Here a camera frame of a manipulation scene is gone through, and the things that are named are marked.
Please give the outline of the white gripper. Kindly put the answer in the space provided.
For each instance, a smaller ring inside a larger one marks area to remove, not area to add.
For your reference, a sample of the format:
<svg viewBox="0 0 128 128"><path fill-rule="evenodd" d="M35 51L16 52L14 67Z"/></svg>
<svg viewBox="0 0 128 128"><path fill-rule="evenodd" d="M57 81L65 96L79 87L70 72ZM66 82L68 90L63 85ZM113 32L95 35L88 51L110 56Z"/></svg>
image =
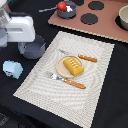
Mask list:
<svg viewBox="0 0 128 128"><path fill-rule="evenodd" d="M34 23L31 16L23 13L11 13L6 25L8 42L32 42L35 39Z"/></svg>

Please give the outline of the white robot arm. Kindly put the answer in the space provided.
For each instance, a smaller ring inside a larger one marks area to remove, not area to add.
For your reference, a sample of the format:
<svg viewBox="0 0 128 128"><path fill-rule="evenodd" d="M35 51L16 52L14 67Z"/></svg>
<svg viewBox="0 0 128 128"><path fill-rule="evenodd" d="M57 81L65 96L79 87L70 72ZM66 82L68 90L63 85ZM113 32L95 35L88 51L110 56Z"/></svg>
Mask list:
<svg viewBox="0 0 128 128"><path fill-rule="evenodd" d="M32 42L35 29L31 16L11 12L7 0L0 0L0 47L8 42Z"/></svg>

